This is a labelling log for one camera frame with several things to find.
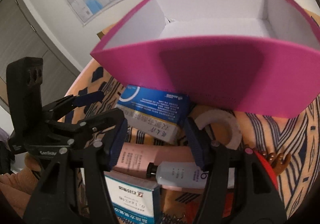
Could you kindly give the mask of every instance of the product box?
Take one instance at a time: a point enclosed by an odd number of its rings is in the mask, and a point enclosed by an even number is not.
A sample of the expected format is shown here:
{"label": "product box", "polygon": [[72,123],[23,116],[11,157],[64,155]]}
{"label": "product box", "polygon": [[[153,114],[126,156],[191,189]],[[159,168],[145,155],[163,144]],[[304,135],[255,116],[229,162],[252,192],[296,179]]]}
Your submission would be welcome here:
{"label": "product box", "polygon": [[124,86],[291,118],[320,92],[319,42],[294,0],[143,0],[91,55]]}
{"label": "product box", "polygon": [[116,171],[105,172],[110,198],[117,216],[136,224],[160,222],[160,186]]}
{"label": "product box", "polygon": [[174,144],[189,105],[187,95],[129,85],[116,107],[124,112],[130,126]]}

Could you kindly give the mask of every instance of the white tape roll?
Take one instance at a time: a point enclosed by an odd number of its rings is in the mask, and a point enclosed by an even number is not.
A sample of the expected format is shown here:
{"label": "white tape roll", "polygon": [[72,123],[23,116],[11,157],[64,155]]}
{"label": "white tape roll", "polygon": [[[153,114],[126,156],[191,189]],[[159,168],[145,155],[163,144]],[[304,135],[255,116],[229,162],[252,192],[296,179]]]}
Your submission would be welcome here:
{"label": "white tape roll", "polygon": [[220,109],[212,109],[200,114],[195,119],[195,123],[200,130],[211,123],[220,123],[226,125],[231,135],[230,142],[226,145],[226,147],[232,150],[238,149],[242,140],[242,134],[240,131],[240,126],[232,114]]}

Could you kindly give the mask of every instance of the door frame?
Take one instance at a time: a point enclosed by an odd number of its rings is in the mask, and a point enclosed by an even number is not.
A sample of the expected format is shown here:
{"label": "door frame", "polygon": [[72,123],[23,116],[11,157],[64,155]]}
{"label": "door frame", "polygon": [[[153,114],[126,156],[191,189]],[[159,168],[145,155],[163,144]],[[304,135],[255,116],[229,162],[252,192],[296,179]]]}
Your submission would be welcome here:
{"label": "door frame", "polygon": [[[48,50],[50,50],[58,60],[61,61],[61,63],[75,76],[78,77],[80,74],[80,71],[63,55],[63,53],[56,47],[56,45],[51,41],[51,39],[45,34],[45,32],[42,30],[40,25],[37,23],[35,18],[32,16],[31,12],[29,11],[28,7],[24,3],[23,0],[15,0],[20,11],[24,15],[25,19],[28,21],[30,26],[33,28],[33,30],[38,34],[40,39],[43,41],[43,43],[47,46]],[[6,100],[4,100],[0,96],[0,105],[6,110],[8,113],[9,106]]]}

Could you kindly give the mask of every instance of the cardboard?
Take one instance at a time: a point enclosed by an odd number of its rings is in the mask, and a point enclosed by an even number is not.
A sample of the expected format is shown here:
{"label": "cardboard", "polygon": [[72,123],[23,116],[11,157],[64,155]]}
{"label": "cardboard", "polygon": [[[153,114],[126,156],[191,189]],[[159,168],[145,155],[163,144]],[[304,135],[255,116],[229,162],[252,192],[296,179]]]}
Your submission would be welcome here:
{"label": "cardboard", "polygon": [[293,0],[144,0],[91,55],[123,85],[290,118],[320,92],[319,42]]}

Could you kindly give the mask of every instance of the blue medicine box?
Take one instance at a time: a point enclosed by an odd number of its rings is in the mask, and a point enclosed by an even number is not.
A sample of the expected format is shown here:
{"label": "blue medicine box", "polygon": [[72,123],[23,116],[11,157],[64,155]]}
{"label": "blue medicine box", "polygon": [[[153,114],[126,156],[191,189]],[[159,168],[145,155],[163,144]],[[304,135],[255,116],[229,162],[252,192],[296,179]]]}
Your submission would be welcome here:
{"label": "blue medicine box", "polygon": [[129,125],[174,144],[189,105],[187,95],[129,85],[116,107],[124,112]]}

